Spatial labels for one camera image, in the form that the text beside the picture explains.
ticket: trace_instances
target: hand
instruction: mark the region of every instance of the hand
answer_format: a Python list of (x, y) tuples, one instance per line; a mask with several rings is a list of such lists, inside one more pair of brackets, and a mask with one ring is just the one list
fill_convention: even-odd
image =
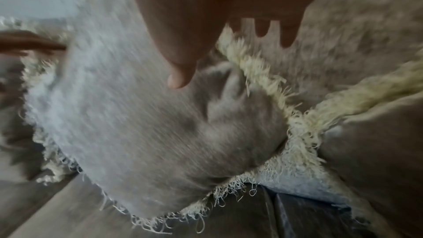
[(40, 51), (51, 55), (53, 50), (65, 50), (66, 46), (30, 31), (10, 30), (0, 32), (0, 54), (26, 56), (28, 50)]
[(240, 18), (255, 18), (256, 33), (266, 35), (278, 20), (281, 45), (294, 42), (304, 11), (313, 0), (136, 0), (147, 28), (171, 65), (168, 85), (181, 88), (192, 79), (197, 60), (215, 45), (225, 24), (236, 31)]

